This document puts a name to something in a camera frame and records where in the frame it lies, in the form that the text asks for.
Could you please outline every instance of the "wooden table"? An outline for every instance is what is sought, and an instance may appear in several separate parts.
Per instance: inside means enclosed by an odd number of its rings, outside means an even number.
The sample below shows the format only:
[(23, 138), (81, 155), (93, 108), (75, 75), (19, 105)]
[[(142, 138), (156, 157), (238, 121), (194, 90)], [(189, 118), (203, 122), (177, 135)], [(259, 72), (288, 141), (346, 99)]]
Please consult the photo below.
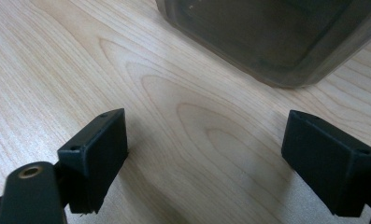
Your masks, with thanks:
[(371, 146), (371, 43), (318, 85), (270, 88), (165, 22), (153, 0), (0, 0), (6, 176), (125, 108), (130, 155), (69, 223), (368, 223), (333, 217), (280, 156), (290, 109)]

